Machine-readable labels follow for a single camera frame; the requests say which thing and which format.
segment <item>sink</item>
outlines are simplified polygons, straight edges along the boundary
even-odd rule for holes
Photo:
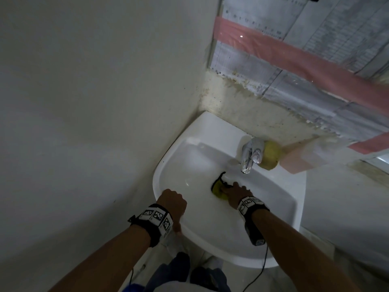
[[[266,245],[253,246],[237,210],[211,193],[221,172],[223,180],[245,185],[272,213],[299,230],[304,206],[306,172],[290,174],[281,166],[271,171],[255,165],[240,171],[242,146],[252,136],[210,112],[198,117],[173,143],[153,177],[155,198],[166,188],[181,193],[187,208],[182,233],[205,251],[233,264],[261,268]],[[266,268],[277,266],[270,250]]]

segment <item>faucet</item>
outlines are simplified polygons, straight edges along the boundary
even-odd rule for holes
[[[262,162],[263,149],[265,142],[254,137],[242,147],[241,171],[244,174],[250,173],[251,167]]]

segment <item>black cable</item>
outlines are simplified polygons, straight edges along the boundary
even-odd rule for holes
[[[246,289],[247,289],[252,283],[254,283],[254,282],[260,277],[260,275],[263,273],[263,270],[265,269],[266,257],[267,257],[267,251],[268,251],[268,250],[269,250],[269,247],[266,246],[265,261],[263,262],[263,267],[262,267],[262,270],[261,270],[260,274],[257,275],[257,277],[254,279],[254,281],[252,281],[249,285],[247,285],[246,288],[245,288],[242,292],[245,292]]]
[[[129,278],[129,285],[131,285],[131,282],[132,282],[132,276],[134,275],[134,269],[132,269],[132,274],[131,274],[131,277]]]

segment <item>fist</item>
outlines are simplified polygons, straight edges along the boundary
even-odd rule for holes
[[[182,195],[176,191],[166,189],[159,196],[157,204],[169,211],[173,220],[173,231],[181,233],[180,218],[184,214],[187,205]]]
[[[236,181],[233,183],[233,187],[226,188],[223,186],[221,191],[228,196],[228,203],[234,209],[238,209],[239,202],[243,198],[253,196],[250,190],[246,189],[245,186],[240,187]]]

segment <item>white shirt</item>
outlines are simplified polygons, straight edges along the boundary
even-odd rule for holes
[[[157,288],[155,288],[154,292],[209,292],[211,290],[201,287],[199,285],[183,283],[183,282],[167,282]]]

